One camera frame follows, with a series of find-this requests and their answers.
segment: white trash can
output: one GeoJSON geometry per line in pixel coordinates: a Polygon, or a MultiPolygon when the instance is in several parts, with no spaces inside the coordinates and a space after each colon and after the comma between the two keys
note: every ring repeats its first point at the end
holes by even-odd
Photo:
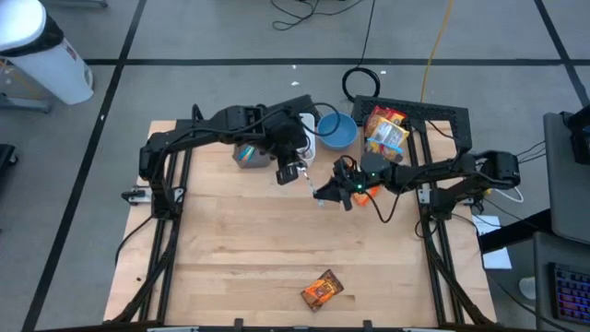
{"type": "Polygon", "coordinates": [[[92,97],[92,71],[39,0],[0,0],[0,56],[68,105],[92,97]]]}

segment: white paper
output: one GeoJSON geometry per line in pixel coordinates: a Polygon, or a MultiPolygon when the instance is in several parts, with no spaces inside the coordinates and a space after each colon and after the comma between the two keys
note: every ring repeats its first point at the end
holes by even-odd
{"type": "MultiPolygon", "coordinates": [[[[496,216],[473,216],[473,222],[478,228],[478,235],[498,230],[500,228],[500,220],[496,216]]],[[[483,266],[488,269],[512,269],[513,265],[510,262],[508,256],[508,250],[506,247],[496,250],[491,253],[483,255],[483,266]]]]}

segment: orange package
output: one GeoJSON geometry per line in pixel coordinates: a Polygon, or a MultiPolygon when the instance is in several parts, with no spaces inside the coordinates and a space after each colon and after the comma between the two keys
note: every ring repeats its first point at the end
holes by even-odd
{"type": "Polygon", "coordinates": [[[366,137],[372,135],[372,132],[375,130],[375,127],[379,124],[380,117],[387,119],[394,125],[401,125],[402,121],[404,121],[404,119],[406,119],[407,116],[401,113],[400,111],[394,110],[389,107],[375,106],[375,108],[371,112],[371,115],[369,116],[369,119],[367,119],[367,123],[365,124],[366,137]]]}
{"type": "MultiPolygon", "coordinates": [[[[368,190],[369,195],[371,195],[373,197],[377,196],[377,193],[379,192],[379,188],[381,188],[381,186],[376,186],[376,187],[370,188],[368,190]]],[[[357,202],[357,204],[359,204],[362,207],[366,206],[367,203],[369,202],[369,197],[366,194],[354,193],[354,194],[352,194],[352,197],[357,202]]]]}
{"type": "Polygon", "coordinates": [[[328,269],[322,276],[316,280],[312,286],[301,292],[303,300],[309,305],[313,312],[320,310],[324,303],[328,302],[332,296],[340,293],[344,287],[336,278],[332,270],[328,269]]]}

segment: keyboard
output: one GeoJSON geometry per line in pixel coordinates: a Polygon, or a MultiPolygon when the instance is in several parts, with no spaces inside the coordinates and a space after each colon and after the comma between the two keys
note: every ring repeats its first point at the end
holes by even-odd
{"type": "Polygon", "coordinates": [[[590,269],[549,263],[553,317],[590,326],[590,269]]]}

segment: blue bowl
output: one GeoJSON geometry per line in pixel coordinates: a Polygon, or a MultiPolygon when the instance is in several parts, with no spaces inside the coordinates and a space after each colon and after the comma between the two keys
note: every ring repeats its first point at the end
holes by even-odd
{"type": "MultiPolygon", "coordinates": [[[[358,129],[357,123],[348,115],[339,113],[340,125],[334,134],[328,136],[319,136],[324,145],[334,151],[342,151],[347,149],[354,140],[357,139],[358,129]]],[[[322,117],[317,124],[317,132],[320,134],[329,133],[334,130],[337,122],[338,114],[329,113],[322,117]]]]}

